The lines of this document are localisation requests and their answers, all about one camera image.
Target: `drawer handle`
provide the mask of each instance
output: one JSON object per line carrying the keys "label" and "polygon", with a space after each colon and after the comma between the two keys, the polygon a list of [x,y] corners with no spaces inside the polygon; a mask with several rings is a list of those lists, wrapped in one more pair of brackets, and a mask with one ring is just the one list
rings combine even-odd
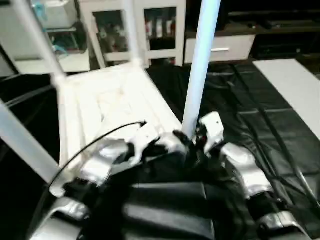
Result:
{"label": "drawer handle", "polygon": [[228,52],[229,50],[229,47],[211,48],[211,52]]}

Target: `black plastic sheet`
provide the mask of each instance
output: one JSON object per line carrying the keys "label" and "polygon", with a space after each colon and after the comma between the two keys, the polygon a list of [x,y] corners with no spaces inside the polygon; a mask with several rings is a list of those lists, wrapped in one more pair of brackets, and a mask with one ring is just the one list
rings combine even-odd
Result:
{"label": "black plastic sheet", "polygon": [[[227,142],[247,147],[268,175],[277,174],[303,190],[275,136],[248,96],[246,85],[263,106],[319,197],[320,141],[252,64],[235,67],[244,83],[227,64],[214,65],[213,70],[208,70],[200,116],[218,111]],[[167,66],[150,68],[148,73],[182,121],[190,69]],[[24,75],[0,84],[0,97],[8,102],[48,86],[49,76]],[[11,110],[58,160],[59,125],[55,90],[43,92],[13,106]],[[185,180],[179,165],[173,163],[155,170],[159,174],[166,171],[170,174],[163,173],[161,181],[147,178],[134,184],[130,191],[124,192],[128,193],[125,196],[121,194],[121,189],[114,190],[109,200],[118,208],[113,208],[110,212],[113,215],[105,220],[105,225],[101,225],[106,239],[110,237],[109,228],[118,230],[120,239],[128,240],[257,238],[255,224],[237,185]],[[287,199],[299,223],[313,238],[320,237],[320,221],[312,212],[308,199],[276,179],[271,177],[270,180],[277,192]],[[0,146],[0,186],[0,232],[11,236],[10,239],[24,239],[44,182],[3,142]]]}

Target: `wire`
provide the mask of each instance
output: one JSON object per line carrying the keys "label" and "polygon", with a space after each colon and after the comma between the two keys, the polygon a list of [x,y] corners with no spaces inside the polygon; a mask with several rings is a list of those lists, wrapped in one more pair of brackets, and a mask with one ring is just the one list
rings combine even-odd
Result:
{"label": "wire", "polygon": [[289,162],[293,173],[295,174],[295,176],[299,179],[301,186],[303,187],[307,198],[309,199],[309,201],[311,202],[311,204],[315,207],[316,211],[317,211],[317,215],[318,217],[320,216],[320,204],[317,200],[317,198],[315,197],[313,191],[311,190],[305,176],[303,175],[301,169],[299,168],[299,166],[297,165],[297,163],[295,162],[295,160],[293,159],[292,155],[290,154],[286,144],[284,143],[284,141],[282,140],[282,138],[280,137],[278,131],[276,130],[276,128],[274,127],[274,125],[272,124],[270,118],[268,117],[266,111],[263,109],[263,107],[259,104],[259,102],[255,99],[255,97],[253,96],[253,94],[250,92],[248,86],[246,85],[243,77],[239,74],[237,68],[234,65],[230,65],[231,69],[233,70],[234,74],[236,75],[236,77],[240,80],[240,82],[242,83],[244,89],[246,90],[246,92],[248,93],[248,96],[250,97],[250,99],[256,104],[258,111],[260,112],[260,114],[262,115],[262,117],[264,118],[265,123],[267,124],[267,126],[269,127],[269,129],[271,130],[272,134],[274,135],[276,141],[278,142],[284,157],[287,159],[287,161]]}
{"label": "wire", "polygon": [[95,140],[91,141],[88,145],[86,145],[85,147],[83,147],[81,150],[79,150],[58,172],[57,174],[54,176],[54,178],[51,180],[50,184],[45,188],[45,190],[43,191],[41,198],[35,208],[34,211],[34,215],[32,217],[30,226],[27,230],[27,237],[31,237],[31,231],[34,229],[35,227],[35,223],[38,223],[39,219],[40,219],[40,215],[42,212],[42,209],[45,206],[45,202],[47,200],[47,198],[50,195],[50,187],[52,186],[52,184],[56,181],[56,179],[58,178],[58,176],[66,169],[67,166],[69,166],[69,164],[76,159],[81,153],[83,153],[85,150],[87,150],[89,147],[91,147],[93,144],[95,144],[96,142],[100,141],[101,139],[103,139],[104,137],[131,125],[136,125],[136,124],[140,124],[140,127],[143,127],[144,125],[146,125],[147,123],[145,121],[136,121],[136,122],[132,122],[132,123],[128,123],[122,126],[119,126],[103,135],[101,135],[100,137],[96,138]]}
{"label": "wire", "polygon": [[29,92],[27,92],[27,93],[25,93],[25,94],[23,94],[21,96],[18,96],[16,98],[12,99],[12,100],[9,100],[9,101],[5,102],[5,104],[6,104],[6,106],[8,108],[12,108],[12,107],[14,107],[14,106],[16,106],[18,104],[21,104],[21,103],[23,103],[23,102],[25,102],[25,101],[27,101],[27,100],[35,97],[35,96],[43,94],[43,93],[45,93],[45,92],[47,92],[47,91],[49,91],[51,89],[53,89],[52,85],[44,86],[44,87],[41,87],[41,88],[39,88],[37,90],[29,91]]}

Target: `white pole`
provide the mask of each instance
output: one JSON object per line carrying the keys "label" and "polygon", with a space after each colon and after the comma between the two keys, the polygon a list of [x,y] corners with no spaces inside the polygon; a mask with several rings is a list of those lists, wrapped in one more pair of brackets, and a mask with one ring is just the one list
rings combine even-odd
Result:
{"label": "white pole", "polygon": [[186,96],[182,131],[192,138],[195,134],[204,92],[211,48],[216,31],[221,0],[202,0],[190,80]]}
{"label": "white pole", "polygon": [[36,47],[39,49],[39,53],[42,55],[48,65],[48,68],[51,70],[52,84],[55,85],[55,87],[60,86],[63,84],[66,74],[57,61],[52,46],[48,42],[37,17],[31,9],[29,1],[11,0],[11,2],[17,17],[20,19],[26,32],[29,33],[30,38],[36,44]]}
{"label": "white pole", "polygon": [[59,165],[0,100],[0,137],[47,183]]}
{"label": "white pole", "polygon": [[58,114],[59,114],[59,135],[60,135],[60,160],[65,163],[68,160],[68,144],[66,130],[66,109],[64,101],[64,84],[66,83],[66,74],[60,63],[57,61],[52,46],[49,43],[43,28],[35,16],[28,0],[11,0],[15,13],[19,17],[25,31],[36,44],[39,53],[42,55],[49,69],[51,69],[51,84],[57,91]]}
{"label": "white pole", "polygon": [[124,9],[123,18],[125,29],[127,30],[127,43],[131,55],[131,61],[142,64],[138,45],[137,25],[133,0],[122,0],[122,7]]}

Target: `cabinet door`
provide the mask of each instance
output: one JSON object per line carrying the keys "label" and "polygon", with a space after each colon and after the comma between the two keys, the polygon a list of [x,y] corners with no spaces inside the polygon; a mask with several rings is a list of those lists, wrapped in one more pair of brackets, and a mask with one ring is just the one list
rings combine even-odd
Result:
{"label": "cabinet door", "polygon": [[185,0],[135,0],[139,42],[145,62],[183,64]]}
{"label": "cabinet door", "polygon": [[80,7],[100,67],[128,61],[121,1],[81,2]]}

